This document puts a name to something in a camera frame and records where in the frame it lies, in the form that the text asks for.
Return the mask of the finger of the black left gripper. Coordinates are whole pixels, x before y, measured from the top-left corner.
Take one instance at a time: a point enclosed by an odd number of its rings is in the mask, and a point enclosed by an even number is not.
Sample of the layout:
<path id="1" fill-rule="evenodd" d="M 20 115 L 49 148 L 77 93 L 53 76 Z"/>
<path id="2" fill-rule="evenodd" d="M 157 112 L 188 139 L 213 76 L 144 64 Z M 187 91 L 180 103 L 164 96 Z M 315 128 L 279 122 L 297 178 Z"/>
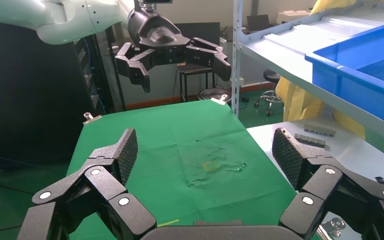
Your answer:
<path id="1" fill-rule="evenodd" d="M 155 52 L 155 49 L 141 50 L 131 42 L 126 42 L 115 56 L 117 72 L 149 93 L 151 83 L 148 70 L 156 66 Z"/>
<path id="2" fill-rule="evenodd" d="M 185 46 L 185 62 L 211 68 L 224 82 L 228 82 L 232 74 L 232 66 L 223 53 L 223 47 L 204 39 L 194 37 Z"/>

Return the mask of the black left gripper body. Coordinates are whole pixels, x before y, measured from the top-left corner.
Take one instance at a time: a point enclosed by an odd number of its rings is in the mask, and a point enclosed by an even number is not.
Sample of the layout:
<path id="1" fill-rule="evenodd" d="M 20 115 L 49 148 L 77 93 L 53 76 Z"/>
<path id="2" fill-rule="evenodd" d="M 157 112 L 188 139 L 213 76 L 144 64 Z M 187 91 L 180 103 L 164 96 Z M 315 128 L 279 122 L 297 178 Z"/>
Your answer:
<path id="1" fill-rule="evenodd" d="M 154 65 L 177 64 L 185 61 L 190 39 L 167 18 L 145 8 L 134 11 L 128 21 L 128 33 L 136 47 L 151 53 Z"/>

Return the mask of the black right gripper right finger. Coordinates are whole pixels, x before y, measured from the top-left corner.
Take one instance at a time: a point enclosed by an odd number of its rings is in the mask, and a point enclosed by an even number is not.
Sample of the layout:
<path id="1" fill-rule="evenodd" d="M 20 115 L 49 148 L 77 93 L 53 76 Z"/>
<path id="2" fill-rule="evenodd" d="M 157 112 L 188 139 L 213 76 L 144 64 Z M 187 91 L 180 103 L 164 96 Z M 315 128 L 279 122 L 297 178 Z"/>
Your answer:
<path id="1" fill-rule="evenodd" d="M 302 144 L 285 128 L 273 135 L 272 155 L 297 195 L 279 223 L 304 240 L 327 213 L 340 216 L 364 240 L 384 240 L 384 185 L 357 174 L 325 149 Z"/>

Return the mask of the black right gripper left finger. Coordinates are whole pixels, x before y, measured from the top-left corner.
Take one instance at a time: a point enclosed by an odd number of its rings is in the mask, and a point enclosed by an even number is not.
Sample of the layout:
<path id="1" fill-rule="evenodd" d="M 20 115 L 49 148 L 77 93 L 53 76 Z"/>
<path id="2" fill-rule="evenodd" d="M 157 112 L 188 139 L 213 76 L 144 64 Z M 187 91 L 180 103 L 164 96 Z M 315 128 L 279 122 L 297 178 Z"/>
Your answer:
<path id="1" fill-rule="evenodd" d="M 80 169 L 32 197 L 18 239 L 67 240 L 93 214 L 116 239 L 141 239 L 157 222 L 126 188 L 137 154 L 133 128 L 115 144 L 93 150 Z"/>

